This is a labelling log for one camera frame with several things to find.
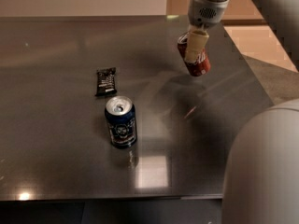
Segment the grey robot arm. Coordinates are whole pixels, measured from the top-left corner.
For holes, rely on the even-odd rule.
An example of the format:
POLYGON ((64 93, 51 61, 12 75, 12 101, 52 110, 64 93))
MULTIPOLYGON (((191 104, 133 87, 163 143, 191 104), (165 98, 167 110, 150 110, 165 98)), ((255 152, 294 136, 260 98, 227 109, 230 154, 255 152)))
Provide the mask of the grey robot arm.
MULTIPOLYGON (((229 0, 191 0, 185 61, 197 62, 206 30, 229 0)), ((299 61, 299 0, 253 0, 294 63, 299 61)), ((299 224, 298 101, 275 105, 237 135, 227 160, 222 224, 299 224)))

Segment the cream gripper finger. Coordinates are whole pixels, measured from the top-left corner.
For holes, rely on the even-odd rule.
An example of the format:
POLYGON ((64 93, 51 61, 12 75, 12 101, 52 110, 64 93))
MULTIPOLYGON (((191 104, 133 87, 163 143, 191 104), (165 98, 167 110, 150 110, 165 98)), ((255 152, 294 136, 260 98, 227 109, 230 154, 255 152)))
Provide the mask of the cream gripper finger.
POLYGON ((209 39, 207 31, 203 30, 192 30, 187 34, 187 47, 185 50, 184 60, 187 63, 194 63, 199 53, 206 46, 206 42, 209 39))

